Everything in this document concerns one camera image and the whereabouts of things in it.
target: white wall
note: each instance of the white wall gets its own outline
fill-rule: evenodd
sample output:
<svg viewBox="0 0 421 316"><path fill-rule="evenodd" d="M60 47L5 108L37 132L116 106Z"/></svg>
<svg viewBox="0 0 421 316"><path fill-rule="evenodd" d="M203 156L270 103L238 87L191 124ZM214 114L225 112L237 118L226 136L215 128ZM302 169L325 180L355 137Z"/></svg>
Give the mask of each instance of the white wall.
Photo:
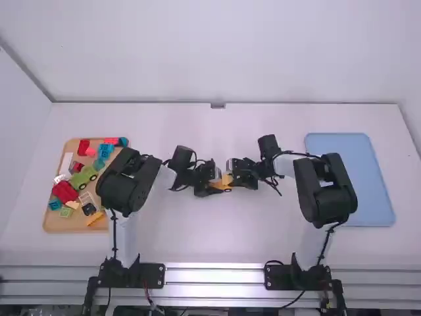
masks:
<svg viewBox="0 0 421 316"><path fill-rule="evenodd" d="M394 101L421 149L417 0L2 0L55 99Z"/></svg>
<svg viewBox="0 0 421 316"><path fill-rule="evenodd" d="M51 102L0 47L0 233L7 223Z"/></svg>

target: metal frame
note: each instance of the metal frame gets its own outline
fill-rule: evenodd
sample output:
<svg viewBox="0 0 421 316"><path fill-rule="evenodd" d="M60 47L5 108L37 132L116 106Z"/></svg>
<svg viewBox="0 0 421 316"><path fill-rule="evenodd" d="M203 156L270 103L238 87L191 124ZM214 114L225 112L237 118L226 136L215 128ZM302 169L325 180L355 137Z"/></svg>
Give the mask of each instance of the metal frame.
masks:
<svg viewBox="0 0 421 316"><path fill-rule="evenodd" d="M165 286L151 290L157 305L212 307L280 307L299 292L267 291L262 264L166 263ZM1 304L82 304L87 280L98 267L0 266ZM348 308L421 309L421 268L335 269ZM106 304L99 289L94 304ZM307 292L292 307L318 307L319 296ZM148 305L142 289L113 289L111 305Z"/></svg>

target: tabletop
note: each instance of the tabletop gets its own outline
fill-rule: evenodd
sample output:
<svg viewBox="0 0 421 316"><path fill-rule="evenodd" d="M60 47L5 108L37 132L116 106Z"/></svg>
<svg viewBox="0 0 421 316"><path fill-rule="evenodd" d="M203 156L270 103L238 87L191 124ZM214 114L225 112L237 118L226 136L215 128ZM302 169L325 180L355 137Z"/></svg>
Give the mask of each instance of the tabletop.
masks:
<svg viewBox="0 0 421 316"><path fill-rule="evenodd" d="M258 159L257 139L275 134L282 149L305 150L309 132L363 132L376 152L396 214L392 227L343 227L328 254L330 265L419 266L420 158L399 107L392 104L58 104L49 115L8 225L0 240L4 264L83 265L102 262L106 234L48 234L43 210L63 144L74 137L125 136L141 153L170 158L177 145L213 158ZM141 210L139 251L147 261L264 263L289 261L306 224L292 179L279 197L236 188L197 198L191 190L159 192Z"/></svg>

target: red toy block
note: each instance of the red toy block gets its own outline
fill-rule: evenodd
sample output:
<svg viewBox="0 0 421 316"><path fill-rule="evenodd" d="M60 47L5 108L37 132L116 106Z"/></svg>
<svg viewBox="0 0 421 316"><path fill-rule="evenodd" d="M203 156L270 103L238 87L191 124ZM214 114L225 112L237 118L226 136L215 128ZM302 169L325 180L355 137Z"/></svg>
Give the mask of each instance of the red toy block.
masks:
<svg viewBox="0 0 421 316"><path fill-rule="evenodd" d="M97 151L94 150L92 147L88 147L85 150L86 155L90 156L90 157L94 157L97 154Z"/></svg>
<svg viewBox="0 0 421 316"><path fill-rule="evenodd" d="M83 167L84 167L83 163L79 163L76 160L74 160L70 164L70 167L68 168L68 171L70 172L70 174L79 173L82 170Z"/></svg>
<svg viewBox="0 0 421 316"><path fill-rule="evenodd" d="M66 204L69 201L76 201L79 196L79 193L68 181L60 181L58 184L53 186L51 192L57 196L63 204Z"/></svg>
<svg viewBox="0 0 421 316"><path fill-rule="evenodd" d="M79 156L86 156L86 150L89 147L89 140L80 140L79 141L79 148L78 148L78 155Z"/></svg>
<svg viewBox="0 0 421 316"><path fill-rule="evenodd" d="M118 137L105 138L104 139L104 144L118 145Z"/></svg>

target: yellow toy block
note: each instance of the yellow toy block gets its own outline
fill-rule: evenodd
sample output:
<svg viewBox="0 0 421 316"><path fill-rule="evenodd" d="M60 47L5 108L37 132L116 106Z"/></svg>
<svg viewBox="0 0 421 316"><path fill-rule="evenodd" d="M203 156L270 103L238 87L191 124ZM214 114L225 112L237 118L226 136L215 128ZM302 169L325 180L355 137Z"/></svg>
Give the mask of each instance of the yellow toy block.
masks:
<svg viewBox="0 0 421 316"><path fill-rule="evenodd" d="M86 220L86 226L91 226L95 221L98 221L104 215L104 212L96 212L88 216Z"/></svg>
<svg viewBox="0 0 421 316"><path fill-rule="evenodd" d="M67 206L73 208L73 209L78 209L80 203L75 202L75 201L69 201L66 203Z"/></svg>

